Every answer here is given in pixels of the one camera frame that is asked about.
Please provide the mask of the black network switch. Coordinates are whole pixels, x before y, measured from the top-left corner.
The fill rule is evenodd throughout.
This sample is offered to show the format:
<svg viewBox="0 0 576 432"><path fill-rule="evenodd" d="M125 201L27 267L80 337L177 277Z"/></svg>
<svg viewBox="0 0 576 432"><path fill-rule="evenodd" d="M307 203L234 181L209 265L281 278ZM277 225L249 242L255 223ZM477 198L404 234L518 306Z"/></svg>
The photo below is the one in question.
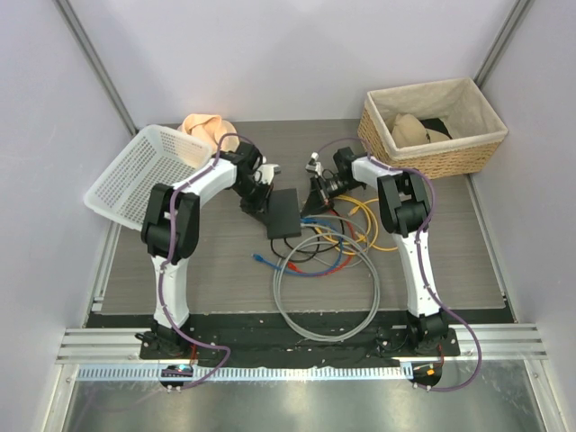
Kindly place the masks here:
<svg viewBox="0 0 576 432"><path fill-rule="evenodd" d="M298 193L295 188L274 190L268 202L268 239L289 239L302 235Z"/></svg>

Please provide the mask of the woven wicker basket with liner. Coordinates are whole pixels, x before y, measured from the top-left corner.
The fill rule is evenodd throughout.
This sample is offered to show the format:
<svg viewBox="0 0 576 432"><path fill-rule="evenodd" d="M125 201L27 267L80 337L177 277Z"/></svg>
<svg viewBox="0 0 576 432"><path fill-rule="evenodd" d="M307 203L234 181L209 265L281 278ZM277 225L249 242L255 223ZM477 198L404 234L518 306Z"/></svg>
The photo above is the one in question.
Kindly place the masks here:
<svg viewBox="0 0 576 432"><path fill-rule="evenodd" d="M377 159L431 179L480 172L508 132L469 77L370 91L358 126Z"/></svg>

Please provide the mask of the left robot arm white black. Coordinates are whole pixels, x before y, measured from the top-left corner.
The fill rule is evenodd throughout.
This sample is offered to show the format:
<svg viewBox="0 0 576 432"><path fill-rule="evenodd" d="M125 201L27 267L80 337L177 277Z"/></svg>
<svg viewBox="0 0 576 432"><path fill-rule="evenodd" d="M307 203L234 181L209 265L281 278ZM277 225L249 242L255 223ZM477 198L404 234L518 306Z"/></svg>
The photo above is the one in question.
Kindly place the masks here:
<svg viewBox="0 0 576 432"><path fill-rule="evenodd" d="M280 167L268 163L255 145L241 142L234 151L216 154L185 180L152 187L140 237L151 256L157 286L151 332L162 336L160 347L171 358L185 357L192 346L185 332L190 316L187 267L199 242L202 207L231 189L243 212L264 221L279 173Z"/></svg>

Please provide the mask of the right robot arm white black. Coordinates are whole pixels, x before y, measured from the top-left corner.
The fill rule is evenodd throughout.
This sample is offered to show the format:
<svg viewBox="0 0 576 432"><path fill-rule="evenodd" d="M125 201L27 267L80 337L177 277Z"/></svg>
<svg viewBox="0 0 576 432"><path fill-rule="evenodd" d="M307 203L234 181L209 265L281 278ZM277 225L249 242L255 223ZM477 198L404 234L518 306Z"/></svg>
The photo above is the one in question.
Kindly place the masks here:
<svg viewBox="0 0 576 432"><path fill-rule="evenodd" d="M359 186L377 191L381 223L400 253L407 286L406 342L414 354L427 355L448 333L428 248L430 182L414 168L387 166L373 156L356 155L349 147L337 150L333 160L337 172L325 177L319 154L311 154L305 166L310 193L301 214L324 212L336 197Z"/></svg>

